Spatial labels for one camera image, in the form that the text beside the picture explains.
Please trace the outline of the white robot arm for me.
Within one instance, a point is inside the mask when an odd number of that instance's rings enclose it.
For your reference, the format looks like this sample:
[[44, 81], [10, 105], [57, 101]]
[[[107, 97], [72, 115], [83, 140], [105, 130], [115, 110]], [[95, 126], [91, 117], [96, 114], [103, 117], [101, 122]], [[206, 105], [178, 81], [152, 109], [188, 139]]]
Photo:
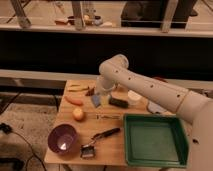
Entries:
[[186, 171], [213, 171], [213, 99], [189, 89], [128, 70], [118, 54], [99, 65], [98, 91], [110, 92], [116, 83], [159, 104], [192, 125]]

